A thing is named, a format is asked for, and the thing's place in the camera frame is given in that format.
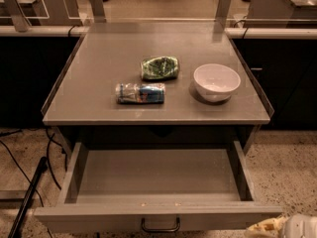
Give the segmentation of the grey left post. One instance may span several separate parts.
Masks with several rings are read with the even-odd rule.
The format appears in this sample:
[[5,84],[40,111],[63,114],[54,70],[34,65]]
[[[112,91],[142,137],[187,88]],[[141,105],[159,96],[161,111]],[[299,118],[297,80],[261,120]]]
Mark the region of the grey left post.
[[23,11],[17,0],[3,0],[7,10],[11,16],[13,25],[17,32],[27,32],[29,30],[30,24],[25,18]]

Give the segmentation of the white horizontal rail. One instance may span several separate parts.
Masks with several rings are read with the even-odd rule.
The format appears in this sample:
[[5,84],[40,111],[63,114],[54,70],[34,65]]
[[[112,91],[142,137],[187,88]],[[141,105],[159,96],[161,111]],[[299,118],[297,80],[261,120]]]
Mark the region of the white horizontal rail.
[[[81,36],[88,27],[36,26],[26,32],[17,32],[13,26],[1,26],[1,37],[66,37]],[[273,28],[226,28],[230,39],[279,39],[279,40],[317,40],[316,29],[273,29]]]

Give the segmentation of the green snack bag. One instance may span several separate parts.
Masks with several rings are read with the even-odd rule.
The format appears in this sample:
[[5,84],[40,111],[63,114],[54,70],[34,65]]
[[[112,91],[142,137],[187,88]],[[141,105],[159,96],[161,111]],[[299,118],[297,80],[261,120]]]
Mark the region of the green snack bag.
[[176,57],[153,57],[141,61],[142,80],[168,80],[178,77],[180,66]]

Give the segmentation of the grey middle post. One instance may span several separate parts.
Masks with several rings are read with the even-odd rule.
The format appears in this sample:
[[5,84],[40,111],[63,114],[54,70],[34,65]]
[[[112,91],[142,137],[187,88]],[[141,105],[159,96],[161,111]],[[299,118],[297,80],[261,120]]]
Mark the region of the grey middle post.
[[105,23],[105,12],[102,0],[89,0],[92,8],[93,19],[95,23]]

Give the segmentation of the grey post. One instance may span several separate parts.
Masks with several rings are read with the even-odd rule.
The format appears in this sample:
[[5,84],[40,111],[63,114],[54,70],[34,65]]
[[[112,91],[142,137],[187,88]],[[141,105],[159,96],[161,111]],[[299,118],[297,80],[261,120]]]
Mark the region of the grey post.
[[222,26],[226,26],[228,13],[232,0],[218,0],[215,20]]
[[11,16],[13,25],[17,32],[27,32],[29,30],[30,24],[25,18],[23,11],[17,0],[3,0],[7,10]]
[[105,12],[102,0],[89,0],[92,8],[93,19],[95,23],[105,23]]

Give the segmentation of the blue clear snack bag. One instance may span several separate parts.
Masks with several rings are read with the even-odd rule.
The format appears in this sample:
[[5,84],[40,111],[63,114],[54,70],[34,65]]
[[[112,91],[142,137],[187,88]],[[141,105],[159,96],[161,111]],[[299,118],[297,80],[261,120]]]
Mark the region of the blue clear snack bag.
[[164,103],[165,85],[163,83],[118,83],[116,101],[120,104]]

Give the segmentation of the grey right post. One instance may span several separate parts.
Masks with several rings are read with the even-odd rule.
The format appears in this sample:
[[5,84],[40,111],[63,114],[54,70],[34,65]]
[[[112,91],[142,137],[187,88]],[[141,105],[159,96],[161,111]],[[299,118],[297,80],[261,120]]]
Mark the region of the grey right post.
[[226,26],[228,13],[232,0],[218,0],[215,20],[222,26]]

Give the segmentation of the white ceramic bowl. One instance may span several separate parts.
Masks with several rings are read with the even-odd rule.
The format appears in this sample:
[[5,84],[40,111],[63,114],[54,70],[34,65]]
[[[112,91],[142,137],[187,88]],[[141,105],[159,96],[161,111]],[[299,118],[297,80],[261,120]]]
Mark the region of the white ceramic bowl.
[[241,84],[240,76],[231,68],[207,63],[193,73],[194,86],[199,95],[209,102],[229,99]]

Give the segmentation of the grey top drawer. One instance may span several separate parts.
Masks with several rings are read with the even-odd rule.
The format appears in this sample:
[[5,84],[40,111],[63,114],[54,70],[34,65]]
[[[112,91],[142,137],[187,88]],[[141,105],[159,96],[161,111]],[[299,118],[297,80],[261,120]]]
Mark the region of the grey top drawer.
[[141,220],[180,219],[178,231],[244,229],[280,214],[255,193],[246,156],[223,149],[73,149],[57,204],[36,210],[55,233],[143,231]]

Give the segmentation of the grey drawer cabinet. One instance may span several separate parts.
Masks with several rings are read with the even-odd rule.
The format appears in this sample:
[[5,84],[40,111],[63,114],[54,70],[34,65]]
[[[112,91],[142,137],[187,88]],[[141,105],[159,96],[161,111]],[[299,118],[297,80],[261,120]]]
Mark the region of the grey drawer cabinet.
[[43,110],[68,149],[79,138],[221,145],[236,133],[249,139],[272,115],[224,29],[211,21],[92,25]]

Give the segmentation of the black metal bar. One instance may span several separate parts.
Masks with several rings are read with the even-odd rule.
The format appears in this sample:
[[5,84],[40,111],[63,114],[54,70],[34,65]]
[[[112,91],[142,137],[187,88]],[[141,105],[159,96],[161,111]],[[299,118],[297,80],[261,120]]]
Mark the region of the black metal bar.
[[23,197],[18,214],[13,222],[12,228],[8,235],[8,238],[21,238],[21,228],[24,223],[27,211],[31,205],[34,193],[37,190],[37,185],[40,181],[42,173],[47,169],[47,158],[41,157],[37,165],[36,171],[30,181],[30,185]]

